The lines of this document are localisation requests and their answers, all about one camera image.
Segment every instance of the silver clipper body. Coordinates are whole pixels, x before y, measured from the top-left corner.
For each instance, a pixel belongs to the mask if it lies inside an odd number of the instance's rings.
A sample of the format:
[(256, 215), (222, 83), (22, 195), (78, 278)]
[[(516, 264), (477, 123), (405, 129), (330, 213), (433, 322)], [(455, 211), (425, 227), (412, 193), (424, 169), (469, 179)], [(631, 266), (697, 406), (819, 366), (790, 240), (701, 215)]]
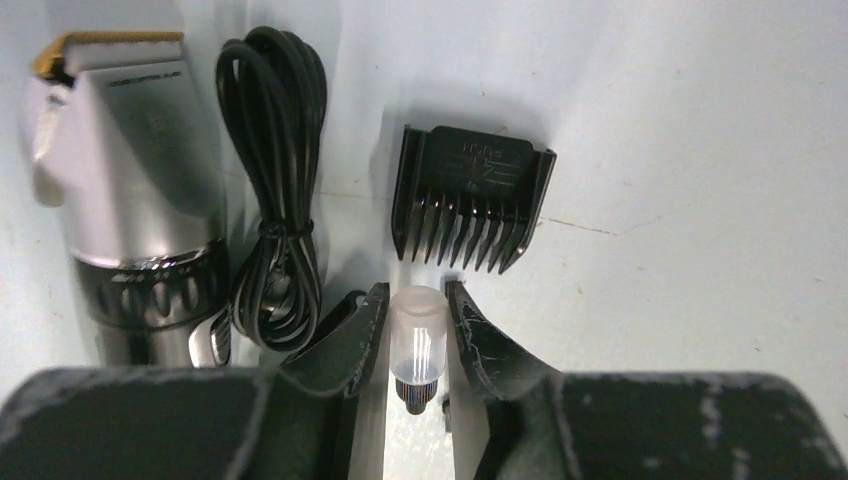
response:
[(107, 365), (229, 361), (223, 182), (181, 40), (76, 32), (33, 63), (33, 189), (61, 211)]

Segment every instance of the comb teeth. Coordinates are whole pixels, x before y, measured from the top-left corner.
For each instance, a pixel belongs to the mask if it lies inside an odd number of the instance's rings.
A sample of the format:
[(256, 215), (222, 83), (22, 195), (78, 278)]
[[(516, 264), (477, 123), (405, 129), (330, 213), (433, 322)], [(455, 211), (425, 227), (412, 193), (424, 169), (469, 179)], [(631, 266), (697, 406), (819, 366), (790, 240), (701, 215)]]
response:
[(524, 140), (407, 126), (392, 205), (398, 258), (463, 269), (474, 259), (503, 273), (530, 243), (555, 159)]

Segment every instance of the white surface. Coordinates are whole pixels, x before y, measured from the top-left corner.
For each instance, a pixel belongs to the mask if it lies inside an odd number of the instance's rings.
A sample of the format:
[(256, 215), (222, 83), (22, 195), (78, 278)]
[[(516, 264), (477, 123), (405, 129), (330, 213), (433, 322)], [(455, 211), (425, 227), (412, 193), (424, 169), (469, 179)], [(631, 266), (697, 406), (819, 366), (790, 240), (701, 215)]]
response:
[[(59, 224), (17, 153), (13, 112), (48, 17), (12, 3), (0, 29), (0, 397), (35, 370), (85, 361)], [(559, 160), (524, 258), (503, 277), (465, 274), (490, 320), (564, 370), (780, 374), (848, 451), (848, 3), (455, 3), (179, 4), (211, 114), (219, 45), (248, 25), (294, 30), (322, 56), (331, 99), (314, 210), (328, 300), (440, 276), (390, 246), (404, 123), (527, 136)], [(249, 195), (222, 145), (236, 213)], [(435, 406), (408, 417), (390, 394), (385, 478), (450, 478), (440, 422)]]

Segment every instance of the black guard comb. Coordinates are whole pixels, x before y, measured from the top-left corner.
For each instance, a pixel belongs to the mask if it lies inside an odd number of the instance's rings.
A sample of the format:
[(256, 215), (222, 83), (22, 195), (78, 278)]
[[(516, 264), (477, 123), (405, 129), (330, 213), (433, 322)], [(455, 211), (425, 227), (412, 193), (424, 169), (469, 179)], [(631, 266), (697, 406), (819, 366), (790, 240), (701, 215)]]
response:
[(398, 258), (457, 260), (491, 272), (511, 267), (527, 250), (556, 153), (526, 140), (407, 125), (403, 132), (392, 237)]

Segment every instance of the clear plastic cap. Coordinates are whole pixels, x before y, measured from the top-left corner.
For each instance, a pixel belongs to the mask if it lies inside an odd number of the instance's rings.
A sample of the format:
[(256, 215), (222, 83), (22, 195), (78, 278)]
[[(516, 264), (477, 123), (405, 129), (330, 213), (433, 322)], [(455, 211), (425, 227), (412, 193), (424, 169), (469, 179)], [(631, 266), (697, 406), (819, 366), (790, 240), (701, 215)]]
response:
[(389, 303), (392, 373), (408, 385), (435, 382), (445, 371), (448, 301), (420, 285), (405, 287)]

